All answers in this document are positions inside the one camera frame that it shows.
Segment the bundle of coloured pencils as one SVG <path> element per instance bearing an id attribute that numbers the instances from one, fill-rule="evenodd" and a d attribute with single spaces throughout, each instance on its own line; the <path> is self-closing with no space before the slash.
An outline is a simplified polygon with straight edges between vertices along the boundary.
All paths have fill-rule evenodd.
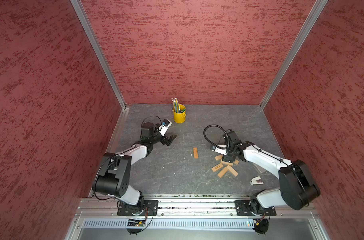
<path id="1" fill-rule="evenodd" d="M 172 103 L 173 103 L 173 109 L 175 113 L 181 113 L 181 108 L 180 108 L 180 104 L 178 101 L 178 98 L 172 98 Z"/>

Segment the aluminium frame post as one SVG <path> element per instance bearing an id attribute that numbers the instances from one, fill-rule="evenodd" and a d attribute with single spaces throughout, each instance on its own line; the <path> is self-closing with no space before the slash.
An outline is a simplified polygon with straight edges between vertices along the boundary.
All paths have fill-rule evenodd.
<path id="1" fill-rule="evenodd" d="M 278 72 L 276 73 L 270 87 L 268 88 L 266 94 L 264 95 L 262 101 L 260 102 L 260 108 L 264 109 L 272 97 L 274 91 L 278 87 L 279 83 L 283 79 L 286 71 L 291 65 L 292 61 L 296 57 L 303 43 L 305 42 L 307 36 L 311 32 L 313 26 L 318 20 L 319 16 L 323 12 L 325 6 L 327 5 L 328 0 L 316 0 L 312 9 L 310 10 L 307 18 L 305 19 L 301 29 L 299 30 L 293 44 L 291 45 L 283 63 L 281 64 Z"/>
<path id="2" fill-rule="evenodd" d="M 105 57 L 105 54 L 101 48 L 101 45 L 97 39 L 97 36 L 95 34 L 95 31 L 93 30 L 93 27 L 87 17 L 87 14 L 85 12 L 85 9 L 82 5 L 82 2 L 80 0 L 70 0 L 75 13 L 83 27 L 84 32 L 86 33 L 86 36 L 90 42 L 90 44 L 92 45 L 92 48 L 100 62 L 100 65 L 102 66 L 102 69 L 113 89 L 113 92 L 117 98 L 117 100 L 119 101 L 119 104 L 121 106 L 121 108 L 123 110 L 126 109 L 127 107 L 127 103 L 124 100 L 124 97 L 118 87 L 118 84 L 116 82 L 116 79 L 114 77 L 114 74 L 110 68 L 110 65 Z"/>

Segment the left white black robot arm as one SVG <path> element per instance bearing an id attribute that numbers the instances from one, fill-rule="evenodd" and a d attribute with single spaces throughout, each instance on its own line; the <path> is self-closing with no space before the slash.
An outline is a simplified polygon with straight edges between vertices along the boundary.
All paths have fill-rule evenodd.
<path id="1" fill-rule="evenodd" d="M 142 123 L 140 140 L 120 153 L 106 153 L 94 179 L 94 194 L 116 198 L 127 206 L 143 207 L 143 194 L 129 183 L 132 164 L 150 155 L 154 145 L 162 143 L 170 146 L 177 135 L 166 135 L 172 122 L 163 120 L 160 124 Z"/>

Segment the small white plastic clip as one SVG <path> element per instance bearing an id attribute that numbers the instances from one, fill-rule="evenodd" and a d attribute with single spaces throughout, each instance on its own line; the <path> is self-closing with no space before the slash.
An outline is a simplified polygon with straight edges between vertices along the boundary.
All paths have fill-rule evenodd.
<path id="1" fill-rule="evenodd" d="M 262 182 L 261 177 L 257 176 L 257 177 L 254 177 L 254 178 L 251 179 L 250 184 L 252 186 L 254 186 L 254 185 L 263 185 L 264 183 Z"/>

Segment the yellow metal pencil bucket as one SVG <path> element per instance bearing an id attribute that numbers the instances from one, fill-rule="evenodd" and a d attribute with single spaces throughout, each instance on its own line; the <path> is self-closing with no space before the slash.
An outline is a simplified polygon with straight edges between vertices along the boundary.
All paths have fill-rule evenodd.
<path id="1" fill-rule="evenodd" d="M 184 123 L 186 120 L 186 107 L 179 104 L 179 110 L 179 112 L 176 112 L 175 109 L 173 109 L 174 122 L 177 124 Z"/>

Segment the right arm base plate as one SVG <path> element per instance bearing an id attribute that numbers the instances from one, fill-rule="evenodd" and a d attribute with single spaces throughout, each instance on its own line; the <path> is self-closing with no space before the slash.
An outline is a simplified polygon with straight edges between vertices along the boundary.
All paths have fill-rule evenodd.
<path id="1" fill-rule="evenodd" d="M 276 216 L 276 210 L 273 207 L 264 208 L 256 200 L 238 200 L 234 201 L 237 216 L 246 217 L 263 217 Z"/>

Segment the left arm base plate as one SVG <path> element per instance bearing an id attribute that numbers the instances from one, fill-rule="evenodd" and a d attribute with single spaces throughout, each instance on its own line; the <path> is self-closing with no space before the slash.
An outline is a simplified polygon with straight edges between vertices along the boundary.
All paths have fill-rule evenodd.
<path id="1" fill-rule="evenodd" d="M 158 200 L 140 200 L 135 206 L 119 202 L 117 215 L 130 217 L 152 217 L 157 215 L 158 205 Z"/>

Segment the aluminium front rail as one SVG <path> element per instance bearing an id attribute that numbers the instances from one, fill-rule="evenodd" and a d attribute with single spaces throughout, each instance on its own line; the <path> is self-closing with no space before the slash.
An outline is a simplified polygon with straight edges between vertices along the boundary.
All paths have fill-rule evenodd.
<path id="1" fill-rule="evenodd" d="M 157 218 L 231 218 L 237 216 L 235 201 L 246 201 L 249 195 L 145 195 L 156 200 Z M 76 218 L 117 218 L 116 200 L 81 199 Z"/>

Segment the engraved wooden block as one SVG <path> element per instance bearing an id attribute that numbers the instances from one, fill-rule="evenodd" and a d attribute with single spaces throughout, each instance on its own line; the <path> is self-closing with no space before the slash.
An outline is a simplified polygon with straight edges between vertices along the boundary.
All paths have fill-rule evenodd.
<path id="1" fill-rule="evenodd" d="M 221 170 L 223 167 L 224 167 L 223 164 L 219 163 L 218 165 L 212 167 L 212 171 L 217 172 L 217 171 Z"/>

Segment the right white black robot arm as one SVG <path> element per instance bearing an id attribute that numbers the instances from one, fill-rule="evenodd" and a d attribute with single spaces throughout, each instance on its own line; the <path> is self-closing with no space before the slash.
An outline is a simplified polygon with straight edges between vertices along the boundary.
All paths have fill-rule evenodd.
<path id="1" fill-rule="evenodd" d="M 266 210 L 279 206 L 298 211 L 321 195 L 320 188 L 303 161 L 283 159 L 254 143 L 242 142 L 232 130 L 224 134 L 223 139 L 224 144 L 212 146 L 212 150 L 222 154 L 224 161 L 233 163 L 239 159 L 256 164 L 279 180 L 279 187 L 262 190 L 251 197 L 247 210 L 254 216 L 261 216 Z"/>

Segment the right aluminium frame post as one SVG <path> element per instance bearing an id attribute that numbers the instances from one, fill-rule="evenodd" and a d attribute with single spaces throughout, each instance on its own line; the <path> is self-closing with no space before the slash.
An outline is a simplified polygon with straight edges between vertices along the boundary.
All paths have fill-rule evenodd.
<path id="1" fill-rule="evenodd" d="M 260 108 L 264 109 L 272 97 L 274 91 L 278 87 L 279 83 L 283 79 L 286 71 L 291 65 L 292 61 L 296 57 L 303 43 L 305 42 L 307 36 L 311 32 L 313 26 L 318 20 L 319 16 L 323 12 L 325 6 L 327 5 L 328 0 L 316 0 L 312 9 L 310 10 L 307 18 L 305 19 L 301 29 L 299 30 L 293 44 L 291 45 L 283 63 L 281 64 L 278 72 L 276 73 L 270 87 L 268 88 L 266 94 L 264 95 L 262 101 L 260 102 Z"/>

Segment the left aluminium frame post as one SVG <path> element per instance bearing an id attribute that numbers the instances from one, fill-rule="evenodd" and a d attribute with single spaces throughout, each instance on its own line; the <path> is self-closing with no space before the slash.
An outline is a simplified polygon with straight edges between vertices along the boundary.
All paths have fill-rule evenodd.
<path id="1" fill-rule="evenodd" d="M 119 104 L 121 106 L 121 108 L 123 110 L 126 109 L 127 107 L 127 103 L 124 100 L 124 97 L 118 87 L 118 84 L 116 82 L 116 79 L 114 77 L 114 74 L 110 68 L 110 65 L 105 57 L 105 54 L 101 48 L 101 45 L 97 39 L 97 36 L 95 34 L 95 31 L 93 30 L 93 27 L 87 17 L 87 14 L 85 12 L 85 9 L 82 5 L 82 2 L 80 0 L 70 0 L 75 13 L 83 27 L 84 32 L 86 33 L 86 36 L 90 42 L 90 44 L 92 45 L 92 48 L 100 62 L 100 65 L 102 66 L 102 69 L 113 89 L 113 92 L 117 98 L 117 100 L 119 101 Z"/>

